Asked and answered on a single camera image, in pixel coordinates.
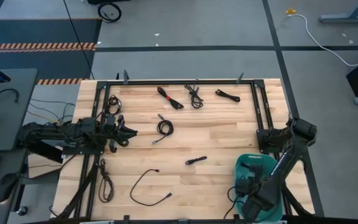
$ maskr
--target wooden tabletop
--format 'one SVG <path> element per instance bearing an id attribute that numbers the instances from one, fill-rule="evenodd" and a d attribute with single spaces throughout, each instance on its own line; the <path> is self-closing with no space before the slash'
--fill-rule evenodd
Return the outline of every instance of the wooden tabletop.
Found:
<path id="1" fill-rule="evenodd" d="M 281 81 L 265 79 L 265 86 L 274 126 L 284 128 L 288 108 Z M 222 219 L 231 207 L 226 192 L 234 182 L 237 158 L 246 153 L 259 153 L 250 85 L 199 85 L 198 94 L 204 99 L 204 106 L 198 110 L 191 107 L 190 95 L 183 85 L 162 87 L 185 107 L 173 109 L 157 93 L 157 86 L 111 88 L 111 95 L 122 101 L 126 126 L 139 132 L 129 140 L 127 147 L 118 147 L 115 154 L 105 148 L 101 157 L 106 160 L 106 171 L 114 182 L 114 198 L 109 203 L 99 201 L 101 176 L 98 174 L 92 220 L 122 220 L 124 215 L 138 220 Z M 240 96 L 241 102 L 217 96 L 218 88 Z M 96 81 L 81 82 L 74 121 L 91 116 L 95 91 Z M 161 121 L 157 116 L 159 113 L 173 123 L 175 130 L 171 136 L 151 144 L 162 137 L 156 131 Z M 185 165 L 187 160 L 201 156 L 208 158 L 191 166 Z M 76 156 L 61 171 L 53 204 L 55 213 L 60 213 L 77 191 L 82 162 L 83 156 Z M 143 203 L 154 203 L 173 192 L 170 198 L 153 207 L 136 204 L 129 197 L 132 186 L 147 169 L 159 169 L 160 172 L 145 175 L 133 192 L 134 198 Z M 300 162 L 287 177 L 287 185 L 299 202 L 309 212 L 314 212 Z M 82 215 L 85 214 L 88 192 L 84 195 Z M 228 217 L 232 218 L 233 212 L 237 213 L 233 210 Z"/>

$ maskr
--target green plastic bin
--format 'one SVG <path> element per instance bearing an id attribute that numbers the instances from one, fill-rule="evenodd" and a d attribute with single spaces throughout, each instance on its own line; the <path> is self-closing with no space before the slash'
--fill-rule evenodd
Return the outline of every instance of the green plastic bin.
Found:
<path id="1" fill-rule="evenodd" d="M 268 156 L 268 155 L 259 155 L 259 154 L 243 154 L 241 155 L 237 162 L 236 167 L 234 168 L 234 185 L 236 185 L 236 180 L 240 178 L 248 178 L 253 177 L 254 173 L 249 172 L 249 170 L 245 167 L 241 166 L 241 162 L 247 164 L 247 165 L 262 165 L 264 167 L 263 176 L 267 177 L 275 167 L 277 161 Z M 233 190 L 233 198 L 236 197 L 236 191 Z M 248 196 L 245 196 L 244 198 L 238 198 L 237 200 L 245 202 L 247 200 Z M 259 213 L 256 222 L 277 222 L 281 220 L 283 217 L 283 199 L 280 197 L 280 201 L 276 207 L 273 207 L 269 211 L 261 210 Z M 240 214 L 242 217 L 244 217 L 244 214 L 241 212 L 242 203 L 236 203 L 236 209 L 238 214 Z"/>

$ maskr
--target gray desk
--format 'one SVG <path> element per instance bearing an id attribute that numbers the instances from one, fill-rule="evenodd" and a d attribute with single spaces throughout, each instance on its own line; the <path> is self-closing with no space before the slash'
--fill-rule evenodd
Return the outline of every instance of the gray desk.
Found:
<path id="1" fill-rule="evenodd" d="M 23 168 L 26 159 L 25 149 L 14 149 L 17 132 L 27 111 L 27 107 L 34 89 L 38 71 L 36 69 L 2 70 L 12 80 L 9 83 L 0 83 L 0 90 L 15 88 L 20 93 L 19 104 L 13 103 L 15 94 L 4 92 L 0 95 L 0 179 L 12 172 Z M 6 223 L 12 204 L 17 194 L 17 185 L 8 200 L 0 203 L 0 224 Z"/>
<path id="2" fill-rule="evenodd" d="M 10 82 L 0 83 L 0 91 L 14 88 L 19 92 L 19 102 L 15 103 L 13 91 L 0 94 L 0 151 L 11 150 L 16 145 L 20 130 L 29 106 L 38 71 L 36 69 L 1 70 L 11 78 Z"/>

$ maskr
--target concrete floor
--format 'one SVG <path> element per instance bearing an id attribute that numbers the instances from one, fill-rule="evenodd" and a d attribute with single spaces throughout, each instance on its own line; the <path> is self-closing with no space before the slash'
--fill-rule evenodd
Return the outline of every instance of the concrete floor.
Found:
<path id="1" fill-rule="evenodd" d="M 96 16 L 94 6 L 79 0 L 67 2 L 75 17 Z M 305 32 L 305 22 L 286 17 L 291 0 L 268 3 L 280 45 L 314 46 Z M 317 18 L 320 14 L 345 13 L 357 3 L 358 0 L 298 0 L 294 7 L 308 17 L 310 31 L 323 45 L 352 46 L 358 45 L 358 25 L 321 25 Z M 118 5 L 123 11 L 122 19 L 102 25 L 98 47 L 273 45 L 262 1 L 132 0 Z M 66 15 L 60 0 L 5 0 L 0 17 Z M 357 50 L 338 53 L 348 62 L 358 62 Z M 346 81 L 353 68 L 323 51 L 287 51 L 283 56 L 299 114 L 318 127 L 317 143 L 310 148 L 310 157 L 324 214 L 358 218 L 358 106 L 353 104 L 354 95 Z M 241 72 L 244 78 L 282 77 L 274 51 L 95 53 L 93 72 L 97 79 L 113 79 L 124 69 L 131 78 L 236 78 Z M 33 97 L 75 102 L 77 91 L 78 85 L 36 86 Z M 63 113 L 62 105 L 37 105 L 58 115 Z M 28 114 L 25 122 L 30 121 L 44 122 Z M 29 214 L 20 220 L 12 214 L 9 223 L 49 217 L 47 208 L 52 204 L 56 184 L 38 187 L 42 190 L 31 187 L 25 191 L 23 204 L 29 206 Z M 40 191 L 48 197 L 35 197 Z"/>

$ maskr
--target desk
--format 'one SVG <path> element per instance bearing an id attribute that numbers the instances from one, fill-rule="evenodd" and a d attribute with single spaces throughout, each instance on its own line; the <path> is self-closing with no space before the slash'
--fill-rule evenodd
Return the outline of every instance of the desk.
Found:
<path id="1" fill-rule="evenodd" d="M 288 120 L 288 108 L 281 81 L 267 79 L 264 82 L 274 126 L 283 128 Z M 169 96 L 185 106 L 182 110 L 173 109 L 157 93 L 155 85 L 121 85 L 110 89 L 110 94 L 122 101 L 126 126 L 139 132 L 129 140 L 127 147 L 119 147 L 115 154 L 105 148 L 101 158 L 106 160 L 106 171 L 114 182 L 114 198 L 109 203 L 101 203 L 95 195 L 92 220 L 122 220 L 124 215 L 130 215 L 131 220 L 223 218 L 232 205 L 226 192 L 234 182 L 237 158 L 245 153 L 259 153 L 254 102 L 250 85 L 198 86 L 199 96 L 204 99 L 204 106 L 199 110 L 191 107 L 190 95 L 183 85 L 162 85 Z M 240 96 L 241 102 L 217 96 L 217 88 Z M 96 81 L 81 82 L 74 121 L 91 116 L 95 91 Z M 259 105 L 263 105 L 261 92 L 258 99 Z M 161 138 L 156 132 L 157 123 L 161 121 L 158 113 L 173 123 L 175 131 L 151 145 L 153 140 Z M 262 117 L 266 122 L 263 110 Z M 201 156 L 208 158 L 185 165 L 187 160 Z M 61 171 L 53 204 L 55 212 L 64 209 L 78 188 L 82 162 L 83 156 L 76 156 Z M 149 172 L 143 177 L 133 193 L 137 200 L 154 203 L 173 192 L 170 198 L 154 207 L 138 205 L 129 197 L 132 186 L 147 169 L 160 169 L 160 173 Z M 98 175 L 95 194 L 100 181 Z M 313 212 L 301 164 L 288 176 L 287 185 L 301 204 Z M 87 199 L 88 192 L 85 192 L 81 216 L 85 215 Z"/>
<path id="2" fill-rule="evenodd" d="M 0 90 L 15 88 L 19 94 L 19 103 L 14 105 L 15 94 L 12 92 L 0 95 L 0 179 L 8 174 L 18 172 L 25 162 L 26 150 L 14 149 L 17 132 L 29 105 L 38 71 L 36 69 L 1 70 L 11 78 L 8 83 L 0 83 Z M 5 202 L 0 203 L 0 223 L 6 223 L 12 204 L 15 201 L 17 186 Z"/>

